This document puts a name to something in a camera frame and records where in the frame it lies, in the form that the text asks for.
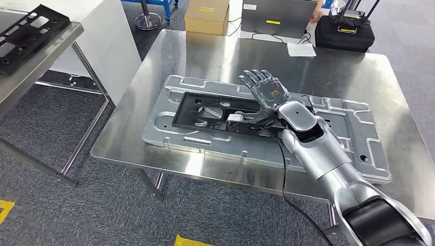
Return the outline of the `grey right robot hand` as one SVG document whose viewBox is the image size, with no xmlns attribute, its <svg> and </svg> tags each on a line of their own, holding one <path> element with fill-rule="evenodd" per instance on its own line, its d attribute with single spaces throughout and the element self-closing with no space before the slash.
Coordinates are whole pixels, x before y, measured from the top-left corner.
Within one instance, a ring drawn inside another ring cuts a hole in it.
<svg viewBox="0 0 435 246">
<path fill-rule="evenodd" d="M 280 80 L 267 70 L 244 70 L 239 79 L 251 91 L 260 105 L 259 114 L 264 118 L 273 116 L 278 107 L 290 101 L 290 94 Z"/>
</svg>

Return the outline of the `person's hand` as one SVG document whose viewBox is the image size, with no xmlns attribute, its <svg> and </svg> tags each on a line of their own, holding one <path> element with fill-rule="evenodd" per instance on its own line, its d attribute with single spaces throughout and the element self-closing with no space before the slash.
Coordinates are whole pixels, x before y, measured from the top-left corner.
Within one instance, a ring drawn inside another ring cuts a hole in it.
<svg viewBox="0 0 435 246">
<path fill-rule="evenodd" d="M 323 16 L 323 12 L 322 12 L 322 4 L 323 1 L 322 0 L 316 0 L 316 7 L 312 13 L 312 16 L 309 19 L 310 23 L 317 23 L 318 20 Z"/>
</svg>

